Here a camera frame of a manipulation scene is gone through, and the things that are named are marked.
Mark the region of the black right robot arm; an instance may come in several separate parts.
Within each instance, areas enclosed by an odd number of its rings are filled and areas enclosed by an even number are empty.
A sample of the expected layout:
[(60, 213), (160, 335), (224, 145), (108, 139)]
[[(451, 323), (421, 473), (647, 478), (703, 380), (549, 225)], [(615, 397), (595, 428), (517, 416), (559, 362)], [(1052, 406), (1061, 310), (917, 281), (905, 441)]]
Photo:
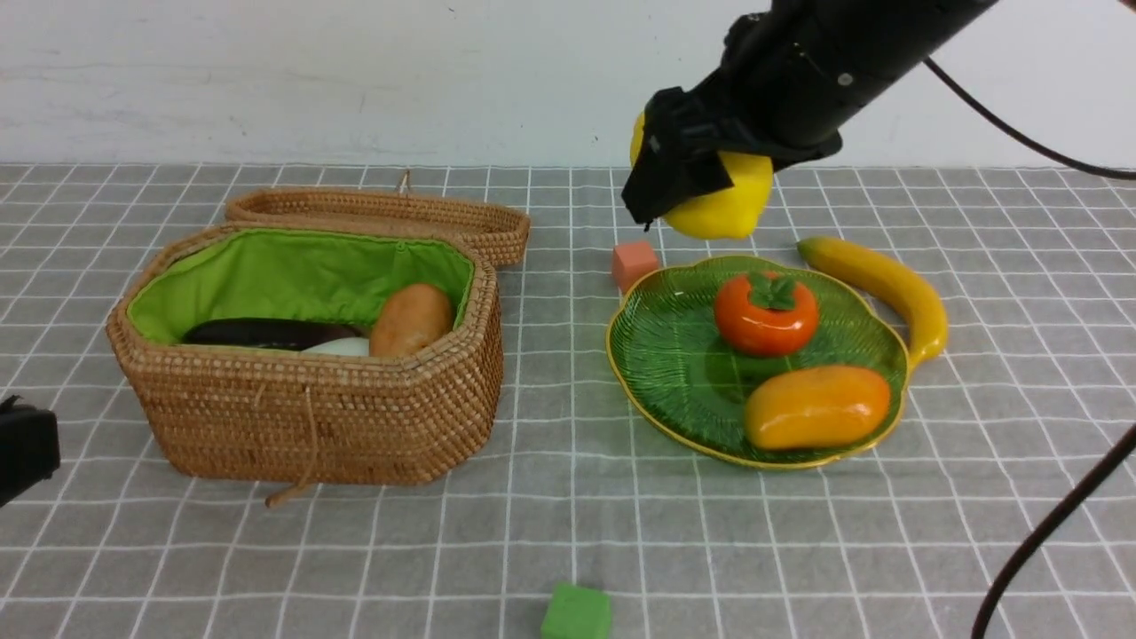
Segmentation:
[(772, 171), (840, 153), (840, 127), (989, 10), (989, 1), (775, 1), (730, 24), (721, 61), (648, 101), (623, 186), (637, 224), (740, 185), (727, 161)]

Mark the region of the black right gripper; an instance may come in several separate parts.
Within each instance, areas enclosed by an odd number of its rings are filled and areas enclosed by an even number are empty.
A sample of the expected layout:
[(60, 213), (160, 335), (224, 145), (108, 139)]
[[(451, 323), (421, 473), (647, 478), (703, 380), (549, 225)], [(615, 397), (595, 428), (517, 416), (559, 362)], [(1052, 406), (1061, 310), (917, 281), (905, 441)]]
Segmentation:
[(863, 1), (775, 1), (730, 24), (718, 67), (690, 89), (658, 91), (633, 136), (621, 199), (650, 229), (699, 197), (735, 183), (721, 151), (771, 159), (775, 169), (840, 151), (840, 126), (888, 86), (860, 60), (860, 39), (836, 25)]

